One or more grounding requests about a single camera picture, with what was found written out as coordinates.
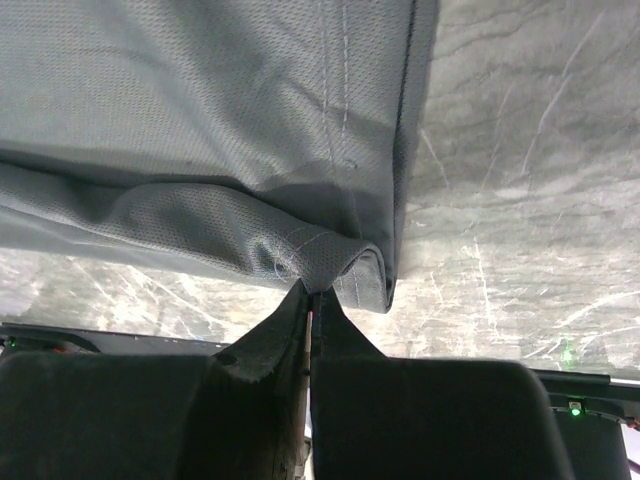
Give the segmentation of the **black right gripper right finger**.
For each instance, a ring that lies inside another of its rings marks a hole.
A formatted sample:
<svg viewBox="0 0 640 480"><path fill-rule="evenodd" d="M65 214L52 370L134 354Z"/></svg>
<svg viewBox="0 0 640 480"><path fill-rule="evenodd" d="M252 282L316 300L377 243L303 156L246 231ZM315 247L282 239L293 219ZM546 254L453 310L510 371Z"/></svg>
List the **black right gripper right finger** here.
<svg viewBox="0 0 640 480"><path fill-rule="evenodd" d="M319 479L570 479L538 377L512 361L391 358L313 298L310 400Z"/></svg>

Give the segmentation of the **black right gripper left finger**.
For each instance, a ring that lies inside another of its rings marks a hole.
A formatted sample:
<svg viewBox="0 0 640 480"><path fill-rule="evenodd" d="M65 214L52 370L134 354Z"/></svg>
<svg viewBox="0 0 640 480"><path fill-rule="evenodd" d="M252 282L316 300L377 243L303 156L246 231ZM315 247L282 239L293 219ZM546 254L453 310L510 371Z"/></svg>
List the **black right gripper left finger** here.
<svg viewBox="0 0 640 480"><path fill-rule="evenodd" d="M5 479L291 479L306 292L214 355L113 354L1 334Z"/></svg>

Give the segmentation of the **dark grey t shirt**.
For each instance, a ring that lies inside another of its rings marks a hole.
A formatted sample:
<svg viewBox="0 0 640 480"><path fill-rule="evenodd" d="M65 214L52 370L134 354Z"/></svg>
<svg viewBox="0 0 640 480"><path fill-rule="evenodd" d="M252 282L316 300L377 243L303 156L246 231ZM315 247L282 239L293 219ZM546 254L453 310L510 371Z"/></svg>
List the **dark grey t shirt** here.
<svg viewBox="0 0 640 480"><path fill-rule="evenodd" d="M390 308L435 1L5 1L1 243Z"/></svg>

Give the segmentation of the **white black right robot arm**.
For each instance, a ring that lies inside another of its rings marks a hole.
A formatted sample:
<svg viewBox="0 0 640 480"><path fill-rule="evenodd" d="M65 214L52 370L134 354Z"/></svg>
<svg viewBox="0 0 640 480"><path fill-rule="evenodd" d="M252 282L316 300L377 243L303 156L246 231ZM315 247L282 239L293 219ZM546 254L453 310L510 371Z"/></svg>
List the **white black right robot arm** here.
<svg viewBox="0 0 640 480"><path fill-rule="evenodd" d="M295 284L230 345L5 323L5 479L628 479L639 390L401 359Z"/></svg>

